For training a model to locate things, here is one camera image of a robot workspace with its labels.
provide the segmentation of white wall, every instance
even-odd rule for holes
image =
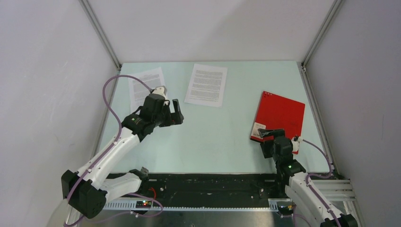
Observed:
[[[91,0],[121,62],[301,61],[333,0]]]
[[[401,215],[401,1],[346,1],[307,66],[337,165],[366,225]]]
[[[0,226],[45,226],[92,153],[116,74],[81,5],[0,1]]]

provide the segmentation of sheet of paper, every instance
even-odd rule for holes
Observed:
[[[164,83],[164,76],[161,67],[154,70],[148,70],[145,72],[129,74],[129,75],[139,78],[152,89],[158,86],[166,85]],[[128,84],[130,86],[131,113],[132,113],[136,111],[139,106],[143,105],[145,97],[149,95],[149,91],[146,89],[145,86],[143,86],[137,80],[129,79]]]
[[[226,77],[225,67],[194,64],[185,102],[221,107]]]

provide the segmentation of red wire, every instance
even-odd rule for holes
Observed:
[[[149,188],[149,191],[153,191],[153,199],[156,199],[156,191],[153,187]]]

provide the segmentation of light blue tabletop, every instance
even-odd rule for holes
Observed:
[[[257,142],[249,140],[262,91],[306,104],[302,136],[322,148],[301,75],[295,61],[197,62],[227,67],[222,107],[184,103],[195,62],[125,63],[121,74],[161,67],[168,97],[178,99],[182,125],[155,128],[114,168],[127,172],[146,167],[167,173],[275,173],[272,158],[264,159]],[[130,114],[128,79],[118,80],[112,108],[120,118]],[[117,131],[111,114],[101,139],[102,148]],[[318,150],[301,144],[296,159],[310,172],[328,171]]]

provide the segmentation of red folder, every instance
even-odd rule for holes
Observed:
[[[305,104],[263,91],[251,132],[251,140],[263,142],[273,137],[261,138],[258,129],[284,129],[286,137],[301,135]]]

